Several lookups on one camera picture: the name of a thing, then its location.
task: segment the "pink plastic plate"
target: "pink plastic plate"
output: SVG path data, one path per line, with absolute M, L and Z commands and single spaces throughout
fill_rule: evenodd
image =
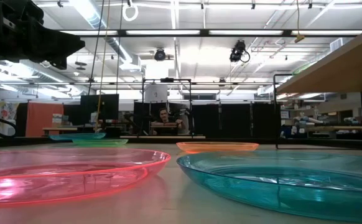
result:
M 111 194 L 160 171 L 170 155 L 85 148 L 0 152 L 0 206 Z

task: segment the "ceiling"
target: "ceiling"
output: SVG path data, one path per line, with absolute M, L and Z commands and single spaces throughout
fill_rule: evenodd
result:
M 255 0 L 256 9 L 246 9 L 238 4 L 247 4 L 246 0 L 203 0 L 205 9 L 201 9 L 201 0 L 179 0 L 176 16 L 172 19 L 171 2 L 177 0 L 132 1 L 138 5 L 139 14 L 133 21 L 122 18 L 121 1 L 110 1 L 112 6 L 104 6 L 103 18 L 108 16 L 110 29 L 296 29 L 298 13 L 296 9 L 283 10 L 286 6 L 295 6 L 295 0 Z M 44 12 L 44 26 L 50 29 L 92 29 L 89 23 L 68 1 L 62 1 L 64 7 L 58 7 L 57 1 L 33 0 Z M 362 29 L 362 1 L 313 0 L 315 6 L 308 9 L 308 0 L 300 0 L 301 29 Z M 324 10 L 328 4 L 335 4 Z M 102 1 L 96 1 L 101 12 Z M 131 17 L 132 9 L 127 10 Z M 97 58 L 93 69 L 95 80 L 100 80 L 103 72 L 104 82 L 141 81 L 143 71 L 125 71 L 118 68 L 118 57 L 103 38 L 83 38 L 86 47 L 68 58 L 68 69 L 49 69 L 75 81 L 85 82 L 93 69 L 94 52 Z M 250 62 L 230 63 L 230 51 L 237 40 L 244 40 L 251 53 Z M 290 73 L 308 63 L 315 57 L 329 51 L 329 43 L 336 38 L 306 38 L 298 44 L 294 38 L 260 37 L 123 37 L 119 40 L 125 51 L 138 55 L 141 64 L 154 63 L 151 52 L 163 48 L 172 59 L 163 66 L 170 68 L 169 76 L 176 77 L 173 55 L 175 43 L 178 44 L 177 61 L 180 65 L 180 78 L 191 78 L 196 82 L 213 82 L 226 78 L 229 82 L 271 82 L 276 72 Z M 75 62 L 85 62 L 84 71 L 77 71 Z M 140 85 L 119 86 L 119 88 L 140 88 Z M 257 89 L 259 86 L 240 86 L 239 89 Z M 218 86 L 201 86 L 218 88 Z

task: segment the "person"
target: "person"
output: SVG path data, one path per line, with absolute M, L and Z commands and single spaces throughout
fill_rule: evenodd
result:
M 185 128 L 185 125 L 181 119 L 173 119 L 169 117 L 169 112 L 167 111 L 167 108 L 162 108 L 159 110 L 159 118 L 160 121 L 154 121 L 151 124 L 153 126 L 162 126 L 165 123 L 175 123 L 177 125 L 178 130 Z M 152 134 L 158 135 L 158 134 L 172 134 L 173 131 L 171 129 L 165 128 L 152 128 Z

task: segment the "computer monitor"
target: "computer monitor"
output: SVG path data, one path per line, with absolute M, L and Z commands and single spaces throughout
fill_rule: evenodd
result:
M 99 95 L 81 96 L 80 105 L 81 110 L 84 112 L 84 122 L 90 122 L 90 115 L 98 110 Z M 101 95 L 99 119 L 118 119 L 119 117 L 119 95 L 118 94 L 104 94 Z

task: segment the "wooden shelf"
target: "wooden shelf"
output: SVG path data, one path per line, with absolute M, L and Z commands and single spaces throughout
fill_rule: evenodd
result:
M 277 88 L 279 93 L 362 91 L 362 34 Z

